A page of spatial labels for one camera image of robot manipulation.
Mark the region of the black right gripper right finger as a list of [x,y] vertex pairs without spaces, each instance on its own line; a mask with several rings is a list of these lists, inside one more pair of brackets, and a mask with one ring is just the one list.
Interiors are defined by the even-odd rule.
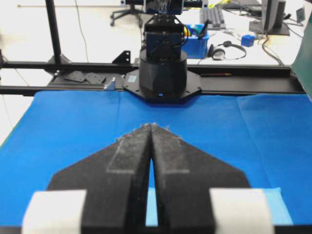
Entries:
[[151,125],[158,223],[167,234],[215,229],[210,188],[249,188],[245,174]]

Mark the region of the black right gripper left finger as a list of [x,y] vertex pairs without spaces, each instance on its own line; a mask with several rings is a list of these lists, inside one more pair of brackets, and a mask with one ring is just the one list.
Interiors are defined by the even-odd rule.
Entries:
[[35,192],[22,222],[24,234],[130,234],[144,223],[151,126],[55,173]]

